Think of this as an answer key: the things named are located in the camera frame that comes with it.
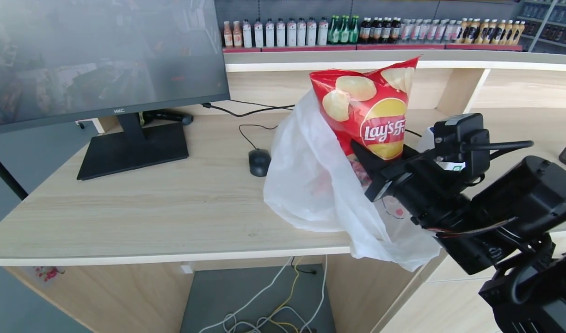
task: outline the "green bottle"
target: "green bottle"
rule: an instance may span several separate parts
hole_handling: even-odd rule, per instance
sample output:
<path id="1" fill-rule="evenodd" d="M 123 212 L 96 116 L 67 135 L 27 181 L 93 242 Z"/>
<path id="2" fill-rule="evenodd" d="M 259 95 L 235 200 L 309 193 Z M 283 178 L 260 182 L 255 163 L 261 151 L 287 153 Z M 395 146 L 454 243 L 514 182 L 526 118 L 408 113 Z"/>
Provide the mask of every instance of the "green bottle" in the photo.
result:
<path id="1" fill-rule="evenodd" d="M 357 44 L 359 39 L 359 16 L 353 15 L 353 22 L 349 30 L 349 43 Z"/>
<path id="2" fill-rule="evenodd" d="M 349 42 L 349 15 L 343 15 L 343 24 L 340 26 L 340 43 L 347 44 Z"/>
<path id="3" fill-rule="evenodd" d="M 336 27 L 336 23 L 338 22 L 336 17 L 338 16 L 332 15 L 332 20 L 330 21 L 330 25 L 328 27 L 328 44 L 332 44 L 332 32 L 334 30 L 334 27 Z"/>
<path id="4" fill-rule="evenodd" d="M 338 24 L 338 15 L 336 16 L 336 21 L 334 23 L 335 24 L 332 27 L 332 42 L 330 42 L 330 44 L 338 44 L 338 42 L 340 42 L 340 27 Z"/>

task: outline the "counter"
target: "counter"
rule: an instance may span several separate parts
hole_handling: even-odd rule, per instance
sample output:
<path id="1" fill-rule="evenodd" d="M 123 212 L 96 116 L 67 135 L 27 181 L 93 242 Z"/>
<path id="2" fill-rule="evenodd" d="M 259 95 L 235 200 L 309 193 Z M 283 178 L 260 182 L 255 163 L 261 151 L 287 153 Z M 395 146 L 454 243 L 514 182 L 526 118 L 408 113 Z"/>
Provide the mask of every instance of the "counter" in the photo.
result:
<path id="1" fill-rule="evenodd" d="M 309 90 L 311 70 L 368 70 L 420 53 L 408 129 L 423 131 L 448 115 L 482 112 L 493 142 L 536 142 L 493 161 L 484 183 L 467 194 L 482 190 L 527 154 L 557 161 L 566 145 L 566 55 L 287 52 L 229 54 L 226 63 L 232 99 L 289 105 Z M 232 101 L 215 105 L 234 112 L 254 109 Z M 309 256 L 303 263 L 321 263 L 329 255 L 327 288 L 339 333 L 416 332 L 433 326 L 411 318 L 424 316 L 418 304 L 430 314 L 442 310 L 434 295 L 455 288 L 442 284 L 447 282 L 465 284 L 456 289 L 467 296 L 446 293 L 445 306 L 465 310 L 462 302 L 474 300 L 482 314 L 477 324 L 452 316 L 459 331 L 496 331 L 490 331 L 495 326 L 486 318 L 488 305 L 475 296 L 490 270 L 465 276 L 444 253 L 416 272 L 353 259 L 345 233 L 295 229 L 270 211 L 262 202 L 264 179 L 248 171 L 252 147 L 237 125 L 274 126 L 289 111 L 240 119 L 199 106 L 182 110 L 196 115 L 185 127 L 190 158 L 80 182 L 75 177 L 86 148 L 80 150 L 0 222 L 0 266 L 92 331 L 175 333 L 194 276 L 182 272 L 183 263 L 204 270 L 279 265 L 292 255 Z M 258 147 L 269 148 L 274 133 L 257 128 L 246 134 Z M 406 136 L 407 144 L 416 140 Z M 566 244 L 566 223 L 557 230 Z M 30 266 L 60 266 L 65 274 L 43 284 Z M 434 314 L 426 318 L 437 319 Z"/>

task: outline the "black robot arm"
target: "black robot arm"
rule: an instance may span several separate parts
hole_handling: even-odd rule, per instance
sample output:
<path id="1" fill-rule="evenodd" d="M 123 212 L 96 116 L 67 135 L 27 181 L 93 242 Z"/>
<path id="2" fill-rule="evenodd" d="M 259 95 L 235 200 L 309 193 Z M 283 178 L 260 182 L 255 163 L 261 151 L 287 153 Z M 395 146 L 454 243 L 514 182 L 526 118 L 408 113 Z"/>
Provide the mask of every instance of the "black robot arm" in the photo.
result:
<path id="1" fill-rule="evenodd" d="M 434 149 L 404 146 L 401 160 L 391 162 L 353 141 L 372 179 L 367 198 L 399 200 L 467 274 L 494 266 L 480 295 L 503 333 L 566 333 L 566 255 L 552 258 L 548 234 L 566 221 L 566 170 L 526 156 L 470 199 L 462 191 L 484 179 L 491 160 L 533 142 L 490 143 L 482 114 L 437 122 L 433 135 Z M 465 168 L 448 171 L 436 161 L 464 162 Z"/>

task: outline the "white plastic bag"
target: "white plastic bag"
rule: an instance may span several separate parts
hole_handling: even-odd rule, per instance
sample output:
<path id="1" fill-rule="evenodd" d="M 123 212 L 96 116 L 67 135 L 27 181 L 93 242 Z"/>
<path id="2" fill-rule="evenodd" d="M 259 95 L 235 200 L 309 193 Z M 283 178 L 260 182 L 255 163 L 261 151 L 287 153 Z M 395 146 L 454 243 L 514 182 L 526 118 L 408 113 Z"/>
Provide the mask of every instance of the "white plastic bag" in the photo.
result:
<path id="1" fill-rule="evenodd" d="M 344 230 L 351 237 L 353 257 L 393 261 L 410 271 L 439 254 L 439 244 L 410 221 L 397 200 L 372 203 L 365 197 L 351 163 L 319 112 L 314 91 L 279 124 L 271 155 L 265 202 L 296 228 Z"/>

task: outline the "monitor stand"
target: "monitor stand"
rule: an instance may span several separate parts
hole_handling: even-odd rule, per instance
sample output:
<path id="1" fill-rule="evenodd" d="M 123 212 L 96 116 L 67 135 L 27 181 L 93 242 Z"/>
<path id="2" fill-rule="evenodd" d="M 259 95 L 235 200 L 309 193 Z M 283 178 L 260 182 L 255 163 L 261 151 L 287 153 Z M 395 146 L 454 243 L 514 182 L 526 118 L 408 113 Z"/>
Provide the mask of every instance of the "monitor stand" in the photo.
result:
<path id="1" fill-rule="evenodd" d="M 138 113 L 118 117 L 123 131 L 90 141 L 78 180 L 94 179 L 188 157 L 182 123 L 142 128 Z"/>

